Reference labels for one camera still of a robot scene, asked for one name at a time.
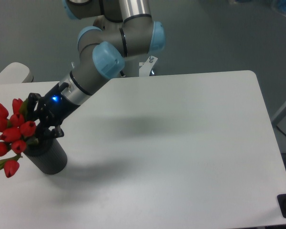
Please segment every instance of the gray floor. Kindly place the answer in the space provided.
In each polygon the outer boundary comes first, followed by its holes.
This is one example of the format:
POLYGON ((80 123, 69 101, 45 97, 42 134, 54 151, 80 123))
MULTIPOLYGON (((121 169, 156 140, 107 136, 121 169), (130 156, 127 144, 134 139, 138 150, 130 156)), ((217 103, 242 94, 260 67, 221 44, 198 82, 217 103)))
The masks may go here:
MULTIPOLYGON (((252 70, 270 116, 285 101, 286 18, 269 1, 231 6, 226 0, 151 0, 150 5, 167 36, 165 51, 157 55, 157 75, 252 70)), ((60 80, 72 61, 78 63, 77 35, 93 20, 69 20, 60 0, 0 0, 0 71, 20 62, 35 81, 60 80)), ((286 130, 286 120, 281 126, 286 130)), ((286 140, 278 135, 278 141, 286 151, 286 140)))

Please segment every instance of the green stem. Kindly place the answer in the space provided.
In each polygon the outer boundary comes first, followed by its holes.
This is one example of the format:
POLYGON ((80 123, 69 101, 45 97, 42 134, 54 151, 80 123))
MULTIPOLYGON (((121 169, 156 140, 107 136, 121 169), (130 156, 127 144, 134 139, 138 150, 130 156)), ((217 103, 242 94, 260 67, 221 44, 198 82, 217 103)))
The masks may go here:
POLYGON ((9 160, 14 160, 14 161, 18 161, 18 159, 22 157, 21 154, 17 154, 16 156, 13 156, 11 158, 7 158, 7 159, 3 159, 0 160, 0 170, 3 169, 5 162, 9 161, 9 160))
POLYGON ((8 126, 7 128, 11 128, 13 125, 11 124, 10 120, 8 120, 8 126))

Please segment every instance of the white object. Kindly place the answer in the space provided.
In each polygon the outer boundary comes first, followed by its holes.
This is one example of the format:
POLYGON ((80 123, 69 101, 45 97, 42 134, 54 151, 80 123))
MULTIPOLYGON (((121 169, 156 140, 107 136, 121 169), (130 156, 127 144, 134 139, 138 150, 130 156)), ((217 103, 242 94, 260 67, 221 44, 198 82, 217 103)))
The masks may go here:
POLYGON ((22 63, 11 63, 0 72, 0 84, 30 83, 33 79, 29 68, 22 63))
POLYGON ((279 124, 279 122, 286 116, 286 101, 281 105, 281 107, 275 112, 271 117, 271 123, 273 126, 279 124))
MULTIPOLYGON (((0 85, 0 102, 55 84, 0 85)), ((26 157, 14 177, 0 171, 0 228, 286 224, 286 172, 253 72, 113 79, 61 127, 61 173, 26 157)))
POLYGON ((153 66, 156 64, 158 58, 155 56, 150 56, 146 62, 141 62, 139 69, 139 76, 149 76, 153 66))

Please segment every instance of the tulip bouquet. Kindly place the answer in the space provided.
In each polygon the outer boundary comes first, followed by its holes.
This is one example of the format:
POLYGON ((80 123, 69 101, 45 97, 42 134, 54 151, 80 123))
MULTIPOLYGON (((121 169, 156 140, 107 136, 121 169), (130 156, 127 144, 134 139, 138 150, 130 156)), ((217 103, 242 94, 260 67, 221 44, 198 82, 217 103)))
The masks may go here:
POLYGON ((18 160, 27 145, 36 144, 36 124, 26 119, 27 103, 28 100, 23 102, 21 99, 13 99, 13 115, 9 119, 8 110, 0 103, 0 157, 9 151, 15 153, 13 157, 0 160, 0 170, 4 169, 6 177, 17 172, 18 160))

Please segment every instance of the black cable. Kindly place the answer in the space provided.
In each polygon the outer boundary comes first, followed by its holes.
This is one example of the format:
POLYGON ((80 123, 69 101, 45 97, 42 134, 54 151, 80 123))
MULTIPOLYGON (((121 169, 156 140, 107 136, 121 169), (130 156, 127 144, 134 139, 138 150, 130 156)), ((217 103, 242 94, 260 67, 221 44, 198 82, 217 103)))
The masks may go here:
POLYGON ((59 90, 60 92, 62 92, 62 91, 65 90, 67 87, 69 87, 69 84, 68 84, 67 82, 63 82, 63 83, 59 86, 58 90, 59 90))
POLYGON ((285 134, 285 132, 284 132, 283 130, 281 130, 278 126, 276 126, 276 128, 277 128, 277 130, 278 130, 279 132, 281 132, 282 135, 284 135, 284 136, 286 137, 286 134, 285 134))
POLYGON ((125 74, 124 74, 124 72, 122 70, 120 71, 120 74, 121 74, 121 77, 125 76, 125 74))
POLYGON ((123 48, 124 48, 124 57, 128 57, 125 33, 122 28, 120 28, 120 33, 121 33, 121 38, 122 38, 122 43, 123 43, 123 48))

